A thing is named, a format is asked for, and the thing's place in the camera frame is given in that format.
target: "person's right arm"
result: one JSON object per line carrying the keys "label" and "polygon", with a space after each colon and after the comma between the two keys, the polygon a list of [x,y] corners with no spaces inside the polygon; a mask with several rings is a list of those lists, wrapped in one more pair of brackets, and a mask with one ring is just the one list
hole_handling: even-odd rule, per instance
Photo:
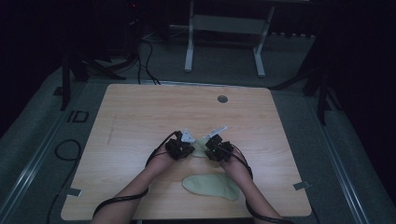
{"label": "person's right arm", "polygon": [[[238,152],[236,148],[234,149],[233,154],[242,161],[244,160],[242,154]],[[245,198],[247,199],[247,203],[254,212],[264,217],[282,219],[280,214],[271,204],[268,203],[263,194],[257,188],[256,184],[253,182],[250,174],[248,173],[248,169],[240,161],[234,157],[231,157],[228,162],[221,161],[220,166],[242,190]],[[266,222],[254,217],[254,223],[269,224],[270,222]]]}

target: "person's left arm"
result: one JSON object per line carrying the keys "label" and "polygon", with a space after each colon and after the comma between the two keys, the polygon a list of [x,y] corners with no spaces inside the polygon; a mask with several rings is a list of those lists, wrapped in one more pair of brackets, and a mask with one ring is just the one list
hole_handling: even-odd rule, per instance
{"label": "person's left arm", "polygon": [[[114,197],[143,193],[155,177],[164,173],[175,162],[164,152],[166,152],[165,146],[160,147],[157,155],[160,153],[163,154],[155,156],[148,166]],[[134,212],[139,203],[140,199],[108,204],[94,215],[91,224],[128,224],[134,217]]]}

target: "wooden table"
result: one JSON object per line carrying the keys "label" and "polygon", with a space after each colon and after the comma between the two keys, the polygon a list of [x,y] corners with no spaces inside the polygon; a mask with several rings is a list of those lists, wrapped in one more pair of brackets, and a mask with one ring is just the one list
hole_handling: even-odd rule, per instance
{"label": "wooden table", "polygon": [[[225,95],[227,103],[218,97]],[[311,208],[271,92],[213,86],[113,84],[99,109],[72,189],[62,210],[65,220],[92,218],[95,207],[113,197],[145,166],[149,154],[173,131],[189,128],[195,138],[221,133],[244,153],[254,180],[281,216],[308,216]],[[188,192],[181,185],[194,174],[223,173],[217,162],[189,156],[150,186],[134,219],[251,217],[240,194],[231,202]]]}

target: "person's left hand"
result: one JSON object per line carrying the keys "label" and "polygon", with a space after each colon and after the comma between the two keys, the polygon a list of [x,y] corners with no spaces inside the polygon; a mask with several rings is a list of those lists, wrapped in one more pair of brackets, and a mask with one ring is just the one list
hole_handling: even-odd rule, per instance
{"label": "person's left hand", "polygon": [[173,160],[166,151],[165,144],[163,144],[155,154],[157,156],[153,157],[148,163],[145,170],[148,170],[153,177],[161,175],[171,167],[175,160]]}

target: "gray carpet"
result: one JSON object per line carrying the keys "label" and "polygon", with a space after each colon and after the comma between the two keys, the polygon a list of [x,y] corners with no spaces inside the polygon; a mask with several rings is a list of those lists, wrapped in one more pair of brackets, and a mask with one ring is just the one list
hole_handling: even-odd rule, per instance
{"label": "gray carpet", "polygon": [[[176,35],[165,43],[157,37],[147,37],[153,45],[149,71],[163,83],[187,82],[220,84],[247,87],[267,87],[293,77],[309,50],[313,39],[305,37],[285,38],[270,36],[265,42],[262,57],[267,77],[258,78],[251,49],[234,44],[215,47],[207,36],[197,39],[194,63],[191,73],[184,73],[186,53],[185,34]],[[142,59],[149,55],[149,46],[142,45]],[[54,155],[55,147],[65,139],[76,139],[85,146],[95,115],[109,83],[136,83],[136,66],[121,71],[125,81],[114,81],[104,77],[93,77],[86,84],[72,82],[74,92],[69,110],[60,112],[62,99],[53,96],[61,85],[60,71],[49,76],[41,89],[26,106],[9,131],[0,140],[1,199],[12,190],[26,163],[42,146],[48,131],[63,119],[59,129],[48,142],[48,153],[35,178],[22,198],[9,223],[45,223],[51,202],[73,168],[72,161],[60,161]],[[348,206],[345,190],[334,172],[322,128],[312,113],[316,108],[316,97],[304,97],[301,88],[304,82],[296,83],[284,91],[273,91],[276,108],[281,117],[290,148],[296,160],[303,181],[311,187],[306,190],[320,223],[356,223]],[[67,122],[71,110],[89,112],[86,123]],[[339,153],[354,187],[361,199],[370,223],[396,223],[396,210],[381,186],[367,159],[359,138],[354,133],[345,114],[332,106],[326,112],[329,134],[334,148]],[[62,148],[62,155],[76,157],[77,148],[68,143]],[[69,223],[60,218],[64,193],[55,202],[50,213],[50,223]],[[314,215],[290,217],[295,223],[317,223]],[[249,223],[251,219],[236,220],[178,220],[147,221],[147,223]]]}

